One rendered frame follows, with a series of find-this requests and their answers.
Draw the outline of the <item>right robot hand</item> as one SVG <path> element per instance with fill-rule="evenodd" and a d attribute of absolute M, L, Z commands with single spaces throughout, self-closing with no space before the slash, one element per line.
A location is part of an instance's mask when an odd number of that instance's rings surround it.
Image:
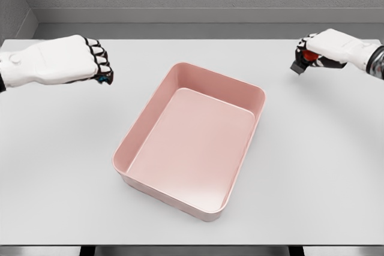
<path fill-rule="evenodd" d="M 319 55 L 310 67 L 343 68 L 351 63 L 360 70 L 365 70 L 376 49 L 377 45 L 373 43 L 365 43 L 335 29 L 309 34 L 296 47 L 296 50 L 309 50 Z"/>

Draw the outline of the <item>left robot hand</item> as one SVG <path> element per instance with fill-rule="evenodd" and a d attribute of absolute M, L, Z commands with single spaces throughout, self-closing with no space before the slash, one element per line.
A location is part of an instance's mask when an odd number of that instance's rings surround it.
<path fill-rule="evenodd" d="M 114 72 L 107 50 L 99 40 L 72 35 L 33 44 L 26 49 L 27 60 L 33 67 L 34 81 L 58 85 L 109 76 Z"/>

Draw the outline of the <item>red button industrial switch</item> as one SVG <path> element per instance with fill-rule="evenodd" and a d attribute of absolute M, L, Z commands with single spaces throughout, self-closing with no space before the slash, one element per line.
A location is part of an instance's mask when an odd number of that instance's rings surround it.
<path fill-rule="evenodd" d="M 290 66 L 290 69 L 296 74 L 301 75 L 309 66 L 313 65 L 318 58 L 319 55 L 317 53 L 309 50 L 296 50 L 295 60 Z"/>

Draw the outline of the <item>pink rectangular basket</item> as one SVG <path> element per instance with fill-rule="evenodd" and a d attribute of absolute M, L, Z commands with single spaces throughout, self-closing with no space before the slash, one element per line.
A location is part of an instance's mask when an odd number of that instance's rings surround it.
<path fill-rule="evenodd" d="M 205 222 L 226 208 L 265 91 L 189 63 L 164 76 L 112 156 L 131 187 Z"/>

